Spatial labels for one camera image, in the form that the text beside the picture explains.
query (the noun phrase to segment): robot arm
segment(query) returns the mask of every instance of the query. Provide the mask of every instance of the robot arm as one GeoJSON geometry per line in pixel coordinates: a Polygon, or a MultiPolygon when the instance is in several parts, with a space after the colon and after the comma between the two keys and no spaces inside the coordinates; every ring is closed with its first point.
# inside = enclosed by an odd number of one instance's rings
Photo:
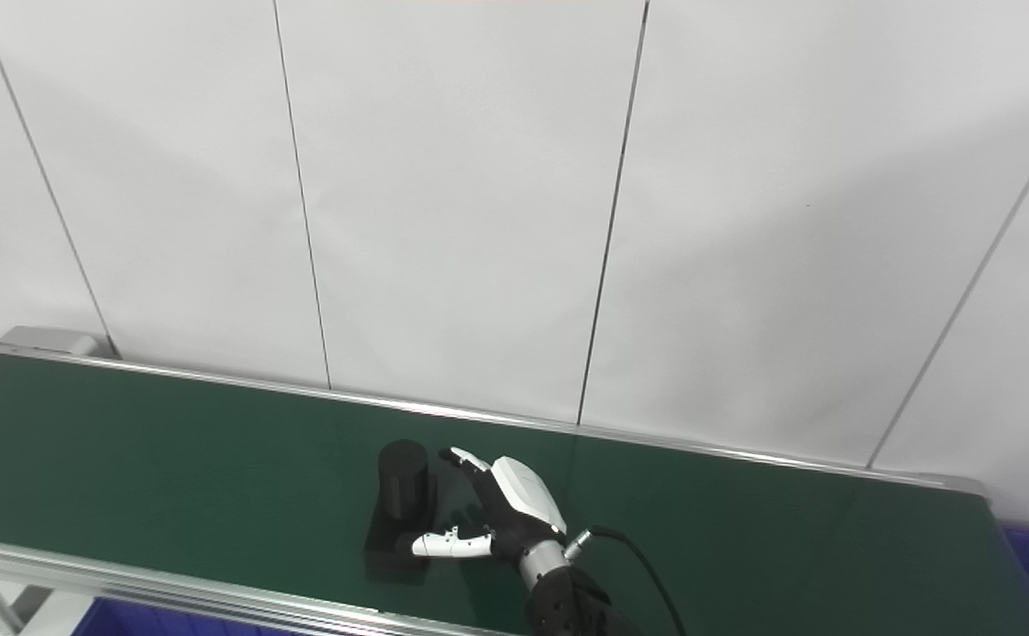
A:
{"type": "Polygon", "coordinates": [[[564,549],[566,524],[541,478],[511,458],[494,465],[461,448],[439,455],[470,480],[487,519],[486,533],[460,536],[413,535],[406,551],[418,557],[473,558],[493,556],[512,564],[530,589],[527,623],[535,636],[639,636],[639,631],[611,607],[608,595],[571,560],[589,539],[582,533],[564,549]]]}
{"type": "MultiPolygon", "coordinates": [[[[488,533],[473,536],[458,535],[455,527],[445,534],[427,533],[405,538],[409,551],[419,557],[473,558],[494,556],[511,564],[529,559],[534,567],[560,567],[567,564],[560,543],[565,539],[565,520],[558,510],[549,490],[530,467],[511,458],[499,458],[493,466],[475,458],[462,448],[447,448],[439,455],[453,466],[461,468],[470,480],[478,501],[489,520],[488,533]],[[557,545],[539,545],[543,540],[557,545]]],[[[544,571],[523,572],[533,576],[544,571]]]]}

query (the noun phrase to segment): black cylinder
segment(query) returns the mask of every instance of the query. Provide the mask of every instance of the black cylinder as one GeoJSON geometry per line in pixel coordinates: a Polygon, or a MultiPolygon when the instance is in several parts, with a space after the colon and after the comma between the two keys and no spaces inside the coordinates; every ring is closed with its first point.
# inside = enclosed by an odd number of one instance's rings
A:
{"type": "Polygon", "coordinates": [[[424,515],[428,506],[428,454],[424,447],[412,439],[385,445],[378,470],[386,515],[401,522],[424,515]]]}

